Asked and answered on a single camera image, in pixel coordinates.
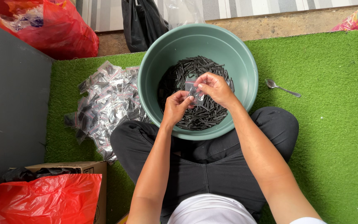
concrete floor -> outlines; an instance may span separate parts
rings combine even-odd
[[[358,6],[286,12],[261,16],[209,20],[206,23],[223,27],[241,40],[288,37],[329,32]],[[123,32],[98,33],[98,56],[130,53]]]

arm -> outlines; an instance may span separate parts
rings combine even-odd
[[[158,224],[167,188],[173,126],[182,119],[194,97],[178,91],[167,98],[156,141],[144,163],[132,196],[128,224]]]
[[[199,84],[200,89],[231,113],[244,158],[277,224],[288,224],[302,217],[321,219],[299,189],[279,151],[251,120],[225,80],[212,73],[203,74],[199,79],[207,81],[207,84]]]

metal spoon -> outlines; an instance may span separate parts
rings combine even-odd
[[[294,92],[292,92],[292,91],[289,91],[289,90],[286,90],[286,89],[284,89],[284,88],[279,87],[279,86],[276,85],[276,83],[275,83],[273,80],[271,80],[271,79],[265,79],[265,82],[266,82],[267,87],[269,87],[269,88],[271,88],[271,89],[273,89],[273,88],[280,88],[280,89],[282,89],[282,90],[285,90],[285,91],[289,92],[290,94],[292,94],[292,95],[294,95],[294,96],[296,96],[296,97],[301,97],[301,94],[299,94],[299,93],[294,93]]]

green plastic basin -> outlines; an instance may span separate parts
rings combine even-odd
[[[189,24],[172,29],[147,50],[138,74],[140,102],[158,127],[163,114],[157,102],[157,87],[166,70],[179,60],[201,55],[218,64],[233,78],[235,95],[249,111],[258,92],[258,69],[247,46],[234,34],[210,24]],[[187,140],[207,140],[234,128],[230,114],[219,125],[202,131],[174,127],[172,135]]]

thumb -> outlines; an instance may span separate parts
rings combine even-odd
[[[206,94],[210,95],[212,93],[212,91],[214,90],[213,87],[207,85],[207,84],[198,84],[198,87]]]
[[[184,109],[187,109],[187,107],[193,102],[193,100],[194,96],[189,96],[180,104],[180,106]]]

